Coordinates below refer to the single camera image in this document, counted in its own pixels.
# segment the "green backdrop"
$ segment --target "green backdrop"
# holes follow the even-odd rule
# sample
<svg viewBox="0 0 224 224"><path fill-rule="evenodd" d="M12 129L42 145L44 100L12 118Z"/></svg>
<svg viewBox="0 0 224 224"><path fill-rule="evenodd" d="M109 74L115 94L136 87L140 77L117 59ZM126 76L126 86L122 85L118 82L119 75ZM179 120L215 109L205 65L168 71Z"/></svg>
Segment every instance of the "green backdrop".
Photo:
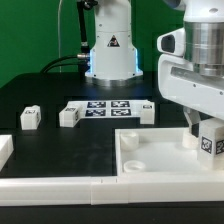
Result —
<svg viewBox="0 0 224 224"><path fill-rule="evenodd" d="M58 5L59 0L1 0L0 87L16 75L40 71L58 57ZM156 71L160 55L156 39L180 28L183 13L168 8L162 0L132 0L132 6L133 43L139 49L140 67ZM89 43L93 46L93 12L85 15ZM80 36L76 0L64 0L61 16L62 55L77 53Z"/></svg>

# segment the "warning triangle sticker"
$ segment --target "warning triangle sticker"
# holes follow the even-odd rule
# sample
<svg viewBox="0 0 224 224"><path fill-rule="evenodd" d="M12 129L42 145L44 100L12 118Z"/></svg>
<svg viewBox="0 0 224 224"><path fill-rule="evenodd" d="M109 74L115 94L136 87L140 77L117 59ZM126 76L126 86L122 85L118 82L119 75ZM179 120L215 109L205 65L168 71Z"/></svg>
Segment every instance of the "warning triangle sticker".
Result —
<svg viewBox="0 0 224 224"><path fill-rule="evenodd" d="M115 37L115 35L112 36L109 44L107 45L108 47L120 47L117 38Z"/></svg>

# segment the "white cube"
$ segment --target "white cube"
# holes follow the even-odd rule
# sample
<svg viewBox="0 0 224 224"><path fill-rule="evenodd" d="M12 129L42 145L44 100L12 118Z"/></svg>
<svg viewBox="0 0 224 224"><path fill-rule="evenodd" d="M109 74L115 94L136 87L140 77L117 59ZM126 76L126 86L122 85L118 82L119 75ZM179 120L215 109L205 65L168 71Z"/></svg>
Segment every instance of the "white cube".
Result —
<svg viewBox="0 0 224 224"><path fill-rule="evenodd" d="M155 104L146 101L141 108L140 124L154 124L155 123Z"/></svg>
<svg viewBox="0 0 224 224"><path fill-rule="evenodd" d="M79 104L68 104L59 113L60 127L73 128L80 120L81 105Z"/></svg>
<svg viewBox="0 0 224 224"><path fill-rule="evenodd" d="M0 135L0 171L13 152L11 135Z"/></svg>
<svg viewBox="0 0 224 224"><path fill-rule="evenodd" d="M41 121L39 106L26 107L20 116L22 130L35 130Z"/></svg>
<svg viewBox="0 0 224 224"><path fill-rule="evenodd" d="M200 122L198 160L209 169L224 168L224 121L212 118Z"/></svg>

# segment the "blue light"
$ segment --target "blue light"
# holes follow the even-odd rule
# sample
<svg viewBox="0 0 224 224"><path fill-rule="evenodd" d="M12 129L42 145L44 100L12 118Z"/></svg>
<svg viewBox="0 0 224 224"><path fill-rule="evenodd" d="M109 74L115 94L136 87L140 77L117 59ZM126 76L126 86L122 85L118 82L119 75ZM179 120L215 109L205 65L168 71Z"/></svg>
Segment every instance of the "blue light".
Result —
<svg viewBox="0 0 224 224"><path fill-rule="evenodd" d="M138 68L138 51L137 50L135 51L135 57L136 57L136 68L135 68L135 70L136 70L136 72L138 72L139 68Z"/></svg>
<svg viewBox="0 0 224 224"><path fill-rule="evenodd" d="M90 73L93 73L93 51L91 50L90 51L90 54L89 54L89 56L90 56L90 60L89 60L89 63L90 63Z"/></svg>

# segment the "black tabletop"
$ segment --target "black tabletop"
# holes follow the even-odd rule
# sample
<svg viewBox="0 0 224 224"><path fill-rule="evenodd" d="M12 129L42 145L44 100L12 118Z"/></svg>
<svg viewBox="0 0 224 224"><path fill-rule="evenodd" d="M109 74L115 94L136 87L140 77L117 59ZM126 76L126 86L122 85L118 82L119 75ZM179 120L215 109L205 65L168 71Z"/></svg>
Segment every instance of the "black tabletop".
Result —
<svg viewBox="0 0 224 224"><path fill-rule="evenodd" d="M139 118L82 119L74 128L60 128L59 112L71 100L148 99L156 103L155 125ZM42 120L35 131L22 131L20 115L39 105ZM164 100L156 74L122 88L87 84L77 73L22 74L0 89L0 134L12 134L14 152L0 178L116 175L114 131L123 128L186 126L182 106ZM1 207L0 223L147 223L221 224L223 202L147 203Z"/></svg>
<svg viewBox="0 0 224 224"><path fill-rule="evenodd" d="M0 178L116 175L115 129L150 126L126 118L81 119L74 128L60 128L59 112L71 100L148 99L160 104L153 77L146 73L138 84L108 88L87 84L77 73L17 76L0 90L0 134L12 134L15 149ZM32 105L41 107L40 126L21 130L20 115Z"/></svg>

